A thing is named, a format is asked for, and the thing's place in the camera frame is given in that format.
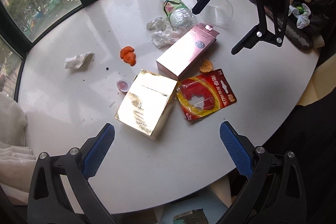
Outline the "clear plastic cup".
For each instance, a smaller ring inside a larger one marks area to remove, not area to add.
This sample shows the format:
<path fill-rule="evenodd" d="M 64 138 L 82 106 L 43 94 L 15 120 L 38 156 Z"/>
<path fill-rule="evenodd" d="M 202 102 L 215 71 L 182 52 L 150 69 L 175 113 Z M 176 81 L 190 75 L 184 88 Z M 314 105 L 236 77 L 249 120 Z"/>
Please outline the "clear plastic cup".
<path fill-rule="evenodd" d="M 210 0 L 201 12 L 201 17 L 212 26 L 222 27 L 231 21 L 233 14 L 233 7 L 228 0 Z"/>

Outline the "green label plastic bottle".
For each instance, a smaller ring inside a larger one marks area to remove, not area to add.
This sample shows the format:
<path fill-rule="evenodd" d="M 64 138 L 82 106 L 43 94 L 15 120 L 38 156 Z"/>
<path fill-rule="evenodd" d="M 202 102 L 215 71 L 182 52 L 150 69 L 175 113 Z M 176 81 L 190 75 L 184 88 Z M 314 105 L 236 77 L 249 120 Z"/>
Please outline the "green label plastic bottle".
<path fill-rule="evenodd" d="M 173 29 L 191 29 L 198 24 L 196 16 L 181 0 L 160 0 Z"/>

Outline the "white tissue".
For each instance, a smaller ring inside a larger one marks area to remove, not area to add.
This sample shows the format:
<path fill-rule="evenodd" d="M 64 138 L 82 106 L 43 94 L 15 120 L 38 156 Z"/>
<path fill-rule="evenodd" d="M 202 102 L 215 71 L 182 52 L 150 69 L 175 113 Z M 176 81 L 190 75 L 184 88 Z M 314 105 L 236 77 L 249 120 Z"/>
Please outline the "white tissue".
<path fill-rule="evenodd" d="M 173 45 L 187 32 L 183 27 L 173 29 L 170 22 L 160 16 L 148 21 L 146 29 L 153 32 L 151 41 L 158 49 Z"/>

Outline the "pink cardboard box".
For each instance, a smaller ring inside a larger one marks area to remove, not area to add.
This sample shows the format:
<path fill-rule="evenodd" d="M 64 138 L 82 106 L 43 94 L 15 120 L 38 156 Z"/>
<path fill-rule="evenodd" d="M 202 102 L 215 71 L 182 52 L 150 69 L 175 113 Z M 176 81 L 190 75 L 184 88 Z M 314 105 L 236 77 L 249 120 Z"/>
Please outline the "pink cardboard box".
<path fill-rule="evenodd" d="M 180 80 L 218 35 L 213 26 L 198 23 L 156 59 L 158 70 L 173 80 Z"/>

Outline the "gold cardboard box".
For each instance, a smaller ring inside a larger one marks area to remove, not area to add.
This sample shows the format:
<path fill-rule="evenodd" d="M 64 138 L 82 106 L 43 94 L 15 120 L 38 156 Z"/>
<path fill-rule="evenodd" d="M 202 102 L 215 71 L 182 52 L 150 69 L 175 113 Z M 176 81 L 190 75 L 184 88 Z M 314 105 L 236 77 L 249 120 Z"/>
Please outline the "gold cardboard box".
<path fill-rule="evenodd" d="M 149 139 L 156 139 L 173 108 L 177 83 L 141 70 L 118 107 L 115 119 Z"/>

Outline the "small pink jelly cup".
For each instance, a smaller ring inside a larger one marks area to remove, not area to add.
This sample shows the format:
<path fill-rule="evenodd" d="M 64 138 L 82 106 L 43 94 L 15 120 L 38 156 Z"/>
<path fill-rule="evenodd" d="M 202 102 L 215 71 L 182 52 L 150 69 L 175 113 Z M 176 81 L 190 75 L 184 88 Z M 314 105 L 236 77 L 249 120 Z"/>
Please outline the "small pink jelly cup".
<path fill-rule="evenodd" d="M 127 93 L 129 91 L 130 83 L 126 80 L 118 80 L 116 85 L 118 90 L 122 93 Z"/>

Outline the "trash bin with liner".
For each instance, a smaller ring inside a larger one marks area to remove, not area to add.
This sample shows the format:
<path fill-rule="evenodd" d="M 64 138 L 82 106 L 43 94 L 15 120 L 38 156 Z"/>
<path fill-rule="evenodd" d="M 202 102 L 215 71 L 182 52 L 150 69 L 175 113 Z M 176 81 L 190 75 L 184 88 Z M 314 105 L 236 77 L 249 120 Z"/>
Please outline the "trash bin with liner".
<path fill-rule="evenodd" d="M 158 223 L 217 223 L 227 209 L 216 194 L 205 190 L 166 205 Z"/>

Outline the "orange chip crumb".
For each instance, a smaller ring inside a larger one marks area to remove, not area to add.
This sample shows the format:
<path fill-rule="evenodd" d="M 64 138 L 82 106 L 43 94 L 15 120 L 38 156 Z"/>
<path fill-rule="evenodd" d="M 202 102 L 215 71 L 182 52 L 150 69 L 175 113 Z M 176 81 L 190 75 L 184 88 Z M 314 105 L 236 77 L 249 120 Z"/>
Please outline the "orange chip crumb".
<path fill-rule="evenodd" d="M 199 67 L 201 73 L 208 73 L 213 71 L 214 67 L 211 61 L 204 59 L 202 65 Z"/>

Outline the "dark tray with clothes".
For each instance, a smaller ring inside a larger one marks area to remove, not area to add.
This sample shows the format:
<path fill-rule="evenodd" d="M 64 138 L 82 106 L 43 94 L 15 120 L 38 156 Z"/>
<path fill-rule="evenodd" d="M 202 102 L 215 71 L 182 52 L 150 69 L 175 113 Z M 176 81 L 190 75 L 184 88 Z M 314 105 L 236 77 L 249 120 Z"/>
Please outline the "dark tray with clothes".
<path fill-rule="evenodd" d="M 335 49 L 335 0 L 291 0 L 285 31 L 303 52 Z"/>

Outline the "red battery blister pack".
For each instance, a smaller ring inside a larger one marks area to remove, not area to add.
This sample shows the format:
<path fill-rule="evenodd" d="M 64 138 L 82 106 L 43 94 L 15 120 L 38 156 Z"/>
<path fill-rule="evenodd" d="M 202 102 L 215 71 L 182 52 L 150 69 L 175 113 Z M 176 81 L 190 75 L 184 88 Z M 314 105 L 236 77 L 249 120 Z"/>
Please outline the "red battery blister pack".
<path fill-rule="evenodd" d="M 191 123 L 237 102 L 221 69 L 179 81 L 177 98 Z"/>

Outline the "white sheer curtain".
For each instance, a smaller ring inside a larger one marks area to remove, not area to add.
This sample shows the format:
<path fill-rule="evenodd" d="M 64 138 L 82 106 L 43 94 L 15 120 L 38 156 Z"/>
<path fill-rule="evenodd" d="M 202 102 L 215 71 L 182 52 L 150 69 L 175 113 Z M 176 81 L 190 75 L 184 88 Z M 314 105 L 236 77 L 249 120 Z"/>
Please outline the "white sheer curtain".
<path fill-rule="evenodd" d="M 1 94 L 1 183 L 29 192 L 36 158 L 26 146 L 26 115 L 17 102 Z"/>

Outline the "orange peel pieces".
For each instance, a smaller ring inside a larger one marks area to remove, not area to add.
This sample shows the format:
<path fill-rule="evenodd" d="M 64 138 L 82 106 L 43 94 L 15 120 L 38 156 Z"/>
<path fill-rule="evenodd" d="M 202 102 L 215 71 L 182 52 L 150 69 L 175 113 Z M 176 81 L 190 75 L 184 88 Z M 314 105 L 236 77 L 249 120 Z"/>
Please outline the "orange peel pieces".
<path fill-rule="evenodd" d="M 126 46 L 120 51 L 120 58 L 127 64 L 134 66 L 136 64 L 136 54 L 134 48 Z"/>

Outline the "small white tissue wad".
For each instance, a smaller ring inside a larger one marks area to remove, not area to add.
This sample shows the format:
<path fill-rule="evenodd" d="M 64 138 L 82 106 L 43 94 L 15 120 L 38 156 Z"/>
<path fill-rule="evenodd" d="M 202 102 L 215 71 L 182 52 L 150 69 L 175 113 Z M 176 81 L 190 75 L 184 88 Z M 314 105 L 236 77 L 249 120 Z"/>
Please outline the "small white tissue wad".
<path fill-rule="evenodd" d="M 74 57 L 68 57 L 64 60 L 64 69 L 79 69 L 85 63 L 86 59 L 92 55 L 94 55 L 93 52 L 88 52 Z"/>

